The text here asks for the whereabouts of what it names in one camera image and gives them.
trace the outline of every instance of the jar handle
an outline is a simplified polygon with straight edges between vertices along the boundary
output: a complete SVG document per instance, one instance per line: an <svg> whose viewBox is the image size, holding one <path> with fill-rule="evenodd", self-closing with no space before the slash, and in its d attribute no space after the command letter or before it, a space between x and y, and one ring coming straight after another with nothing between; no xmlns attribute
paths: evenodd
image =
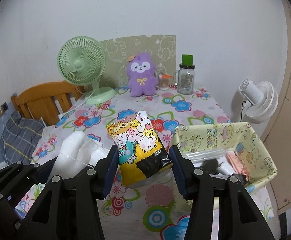
<svg viewBox="0 0 291 240"><path fill-rule="evenodd" d="M177 80L176 80L176 75L177 75L177 73L178 73L178 71L175 71L175 72L173 73L173 80L174 80L174 82L175 82L175 85L178 85L178 82L177 82Z"/></svg>

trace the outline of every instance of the wallpaper piece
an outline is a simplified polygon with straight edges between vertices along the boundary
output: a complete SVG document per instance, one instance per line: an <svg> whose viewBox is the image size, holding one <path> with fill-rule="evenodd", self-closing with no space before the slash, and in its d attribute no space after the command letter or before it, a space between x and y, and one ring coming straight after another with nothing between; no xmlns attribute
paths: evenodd
<svg viewBox="0 0 291 240"><path fill-rule="evenodd" d="M106 67L100 78L100 87L127 86L127 58L141 52L151 54L157 72L170 75L175 72L175 35L130 36L100 43L106 51Z"/></svg>

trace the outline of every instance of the wooden headboard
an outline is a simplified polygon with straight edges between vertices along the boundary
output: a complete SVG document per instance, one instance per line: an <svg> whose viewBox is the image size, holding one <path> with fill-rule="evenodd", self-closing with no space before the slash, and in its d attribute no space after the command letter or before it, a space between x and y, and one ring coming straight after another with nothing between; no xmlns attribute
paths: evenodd
<svg viewBox="0 0 291 240"><path fill-rule="evenodd" d="M84 87L78 86L78 90L84 93ZM72 103L69 94L72 93L77 101L81 94L76 87L66 81L50 82L31 87L19 96L12 96L11 101L15 110L26 118L39 120L41 117L47 125L56 124L60 114L55 99L58 100L63 112L69 111Z"/></svg>

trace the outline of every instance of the green fan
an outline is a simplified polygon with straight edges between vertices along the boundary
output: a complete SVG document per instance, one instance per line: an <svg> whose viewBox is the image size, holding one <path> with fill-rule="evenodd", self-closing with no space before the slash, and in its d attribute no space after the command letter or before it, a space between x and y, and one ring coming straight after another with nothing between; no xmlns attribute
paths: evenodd
<svg viewBox="0 0 291 240"><path fill-rule="evenodd" d="M58 69L73 85L92 84L93 91L86 96L86 104L106 102L116 95L113 88L99 87L100 76L106 65L101 44L93 38L79 36L67 41L58 54Z"/></svg>

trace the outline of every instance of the fan base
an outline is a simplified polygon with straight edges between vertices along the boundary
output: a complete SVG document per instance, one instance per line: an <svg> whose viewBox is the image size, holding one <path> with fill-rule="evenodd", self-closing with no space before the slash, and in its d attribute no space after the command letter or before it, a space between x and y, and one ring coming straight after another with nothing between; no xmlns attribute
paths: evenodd
<svg viewBox="0 0 291 240"><path fill-rule="evenodd" d="M101 104L114 98L115 95L116 95L116 91L113 88L103 87L103 88L100 88L100 93L96 95L93 94L91 97L87 95L86 98L88 97L89 98L87 99L86 104L87 105Z"/></svg>

